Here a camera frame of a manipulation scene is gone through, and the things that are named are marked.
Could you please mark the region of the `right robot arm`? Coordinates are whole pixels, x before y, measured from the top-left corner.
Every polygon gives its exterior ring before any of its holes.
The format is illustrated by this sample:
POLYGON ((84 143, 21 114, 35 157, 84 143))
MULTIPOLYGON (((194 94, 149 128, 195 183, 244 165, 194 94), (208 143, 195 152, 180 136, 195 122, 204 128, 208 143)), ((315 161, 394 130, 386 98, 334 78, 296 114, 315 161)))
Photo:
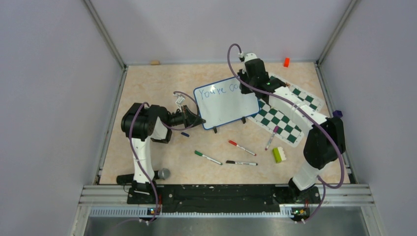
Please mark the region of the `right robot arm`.
POLYGON ((305 160, 289 181, 289 198, 295 203, 306 199, 308 189, 319 180, 322 170, 336 160, 341 167, 341 179, 337 184, 340 187, 345 175, 342 154, 346 150, 341 118, 329 118, 309 107, 290 90, 286 82, 270 76, 260 58, 242 59, 242 62, 244 66, 236 74, 241 92, 254 93, 257 98, 288 116, 307 135, 303 149, 305 160))

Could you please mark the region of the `blue framed whiteboard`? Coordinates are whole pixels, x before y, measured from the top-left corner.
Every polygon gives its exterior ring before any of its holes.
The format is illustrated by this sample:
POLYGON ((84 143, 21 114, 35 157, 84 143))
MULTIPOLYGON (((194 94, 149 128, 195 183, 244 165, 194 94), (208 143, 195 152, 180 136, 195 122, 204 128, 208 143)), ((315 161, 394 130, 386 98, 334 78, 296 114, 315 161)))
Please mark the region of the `blue framed whiteboard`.
POLYGON ((193 90, 200 117, 206 121, 203 129, 215 129, 259 112, 255 94, 243 94, 239 86, 240 82, 231 77, 193 90))

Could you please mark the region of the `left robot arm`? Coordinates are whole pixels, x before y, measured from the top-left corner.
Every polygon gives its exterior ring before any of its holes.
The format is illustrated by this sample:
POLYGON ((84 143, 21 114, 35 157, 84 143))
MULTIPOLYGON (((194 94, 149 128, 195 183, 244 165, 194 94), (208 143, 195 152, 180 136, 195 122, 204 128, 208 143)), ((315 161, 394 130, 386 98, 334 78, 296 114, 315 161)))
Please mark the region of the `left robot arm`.
POLYGON ((178 125, 186 128, 206 123, 199 114, 193 113, 184 105, 175 113, 165 107, 147 103, 134 103, 121 120, 121 130, 129 139, 133 153, 134 173, 117 176, 118 185, 131 184, 134 192, 145 203, 152 203, 157 199, 155 188, 155 171, 151 164, 150 143, 169 143, 172 130, 178 125))

